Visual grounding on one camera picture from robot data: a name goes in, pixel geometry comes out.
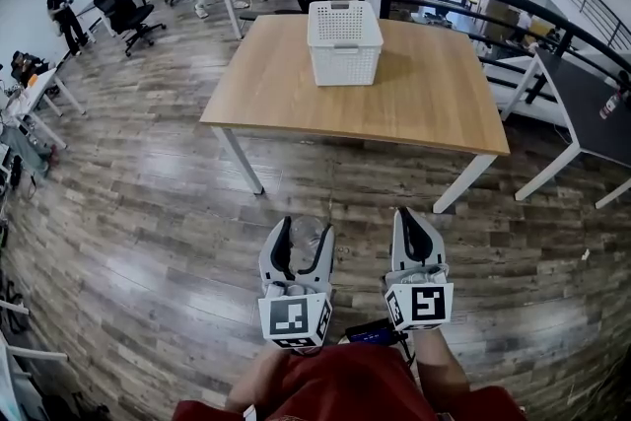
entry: white plastic basket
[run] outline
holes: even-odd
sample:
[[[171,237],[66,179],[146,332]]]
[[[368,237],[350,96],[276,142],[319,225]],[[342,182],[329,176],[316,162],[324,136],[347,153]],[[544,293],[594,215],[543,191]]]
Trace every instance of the white plastic basket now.
[[[312,2],[307,39],[318,86],[375,81],[384,38],[368,2]]]

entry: bottle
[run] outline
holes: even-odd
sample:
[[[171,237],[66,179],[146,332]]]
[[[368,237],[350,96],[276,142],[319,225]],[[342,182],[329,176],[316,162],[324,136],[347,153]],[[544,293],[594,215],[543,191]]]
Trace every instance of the bottle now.
[[[620,101],[621,101],[620,92],[616,92],[615,94],[611,96],[611,98],[600,110],[600,117],[602,119],[607,119],[609,115],[618,107],[618,104],[620,104]]]

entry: metal railing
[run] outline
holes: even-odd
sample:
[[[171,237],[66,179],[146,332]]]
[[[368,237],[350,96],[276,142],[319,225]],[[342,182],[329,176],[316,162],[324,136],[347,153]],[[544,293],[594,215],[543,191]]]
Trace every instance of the metal railing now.
[[[570,0],[617,50],[631,49],[631,32],[601,0]]]
[[[631,75],[631,64],[627,62],[618,53],[616,53],[612,47],[602,42],[599,38],[586,32],[585,30],[581,29],[577,25],[574,25],[573,23],[569,22],[564,17],[559,16],[553,13],[552,11],[538,4],[535,4],[534,2],[531,2],[529,0],[496,0],[496,1],[506,4],[508,6],[513,6],[522,11],[527,11],[529,13],[532,13],[533,15],[536,15],[540,19],[560,29],[563,33],[563,36],[561,37],[560,40],[555,39],[555,38],[548,38],[546,36],[536,34],[528,30],[518,29],[516,25],[511,24],[507,20],[493,18],[492,16],[489,16],[485,13],[478,13],[473,10],[464,9],[458,5],[449,4],[445,2],[436,2],[433,0],[381,0],[379,16],[380,18],[388,19],[390,16],[390,12],[392,11],[393,4],[395,4],[395,7],[398,7],[399,5],[411,4],[411,5],[416,5],[416,6],[429,6],[429,7],[435,7],[435,8],[440,7],[443,11],[458,13],[459,15],[467,16],[474,20],[482,20],[486,22],[487,24],[494,24],[499,27],[503,27],[505,29],[510,29],[512,31],[514,31],[515,29],[518,29],[519,32],[523,32],[527,35],[530,35],[535,40],[537,40],[540,44],[544,44],[547,47],[551,47],[552,50],[554,51],[554,54],[556,54],[557,56],[562,56],[564,53],[567,52],[571,54],[572,56],[574,56],[575,58],[581,60],[585,64],[593,67],[597,72],[601,73],[602,75],[610,77],[614,81],[617,81],[617,83],[620,86],[622,87],[627,86],[626,83],[620,81],[619,77],[616,75],[617,74],[616,71],[610,72],[604,69],[602,66],[593,62],[584,54],[579,53],[578,51],[573,49],[571,46],[571,43],[574,38],[580,39],[586,44],[588,44],[589,46],[591,46],[592,48],[602,53],[602,55],[604,55],[606,58],[611,60],[615,64],[615,66],[619,67],[620,69],[626,71],[628,74]],[[467,34],[471,40],[481,41],[485,44],[496,46],[503,50],[510,50],[514,55],[532,56],[532,53],[526,50],[524,47],[518,46],[515,44],[509,44],[507,40],[498,40],[497,38],[481,35],[480,33],[474,33],[474,32],[464,32],[464,33]],[[524,69],[518,68],[506,62],[498,61],[498,60],[500,60],[500,58],[490,59],[487,57],[480,57],[480,62],[483,64],[495,65],[497,67],[501,67],[509,71],[514,71],[517,75],[524,74]],[[487,79],[501,86],[507,86],[511,88],[517,87],[517,83],[506,81],[503,79],[496,79],[496,78],[491,78],[491,77],[487,77]],[[546,96],[545,94],[541,92],[541,90],[543,89],[543,86],[545,85],[545,82],[546,82],[545,76],[537,77],[537,81],[535,85],[532,86],[532,88],[528,90],[528,95],[526,98],[527,104],[532,104],[534,99],[537,97],[544,100],[554,101],[553,97]]]

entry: red shirt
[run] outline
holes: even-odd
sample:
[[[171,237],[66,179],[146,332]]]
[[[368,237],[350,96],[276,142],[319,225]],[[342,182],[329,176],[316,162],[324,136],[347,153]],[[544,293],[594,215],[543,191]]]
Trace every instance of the red shirt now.
[[[312,357],[292,356],[274,395],[256,405],[269,421],[437,421],[400,353],[373,344],[323,348]],[[525,421],[509,394],[486,387],[462,396],[455,421]],[[242,414],[197,401],[182,401],[173,421],[237,421]]]

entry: man in black shirt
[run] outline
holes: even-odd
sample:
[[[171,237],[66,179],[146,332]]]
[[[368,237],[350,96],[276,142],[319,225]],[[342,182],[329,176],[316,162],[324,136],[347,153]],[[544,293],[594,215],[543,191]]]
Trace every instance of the man in black shirt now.
[[[44,63],[41,58],[37,58],[28,53],[21,53],[16,51],[13,54],[13,61],[11,62],[11,76],[18,81],[24,88],[27,87],[29,79],[33,74],[43,74],[48,70],[50,66]]]
[[[74,30],[82,46],[86,45],[88,38],[84,35],[77,17],[72,12],[72,9],[70,9],[70,4],[73,2],[74,0],[48,0],[46,4],[48,6],[48,14],[55,22],[59,22],[61,31],[66,36],[68,49],[70,49],[73,55],[77,56],[81,54],[81,51],[79,50],[77,41],[72,37],[71,29]]]

